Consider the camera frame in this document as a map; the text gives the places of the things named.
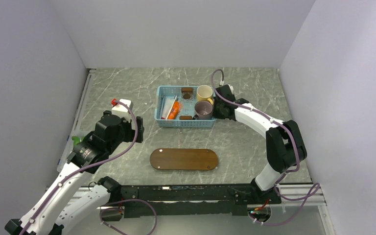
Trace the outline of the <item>clear acrylic toothbrush holder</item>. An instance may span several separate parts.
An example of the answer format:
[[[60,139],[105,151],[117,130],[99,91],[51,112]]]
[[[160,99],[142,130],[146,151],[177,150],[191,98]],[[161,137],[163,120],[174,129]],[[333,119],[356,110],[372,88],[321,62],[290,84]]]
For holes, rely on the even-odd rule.
[[[191,120],[194,116],[193,98],[194,87],[181,88],[180,112],[178,120]]]

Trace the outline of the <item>orange toothpaste tube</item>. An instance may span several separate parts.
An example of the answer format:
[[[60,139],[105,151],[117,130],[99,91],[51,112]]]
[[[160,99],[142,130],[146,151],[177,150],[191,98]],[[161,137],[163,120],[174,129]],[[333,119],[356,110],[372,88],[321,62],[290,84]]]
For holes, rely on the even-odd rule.
[[[171,110],[170,110],[170,113],[167,117],[167,119],[175,119],[178,115],[180,111],[180,103],[178,101],[175,101]]]

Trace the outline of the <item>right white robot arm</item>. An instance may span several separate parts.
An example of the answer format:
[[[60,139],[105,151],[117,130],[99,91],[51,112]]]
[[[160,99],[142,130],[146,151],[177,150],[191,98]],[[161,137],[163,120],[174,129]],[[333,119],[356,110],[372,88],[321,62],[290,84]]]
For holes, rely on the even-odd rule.
[[[299,126],[293,120],[282,121],[267,115],[246,99],[236,99],[229,85],[215,88],[214,93],[214,118],[245,124],[266,140],[267,164],[252,180],[254,187],[250,190],[251,199],[262,203],[281,176],[298,170],[307,157]]]

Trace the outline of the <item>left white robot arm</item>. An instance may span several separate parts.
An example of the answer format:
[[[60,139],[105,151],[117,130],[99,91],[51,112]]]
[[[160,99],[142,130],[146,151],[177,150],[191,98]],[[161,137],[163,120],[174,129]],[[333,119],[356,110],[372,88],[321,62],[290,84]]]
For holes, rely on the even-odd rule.
[[[71,206],[67,203],[121,143],[141,143],[143,132],[142,117],[130,112],[105,111],[94,130],[74,145],[57,179],[42,198],[22,218],[10,219],[4,229],[11,235],[63,235],[91,207],[116,205],[121,199],[121,184],[110,177],[103,177],[87,197]]]

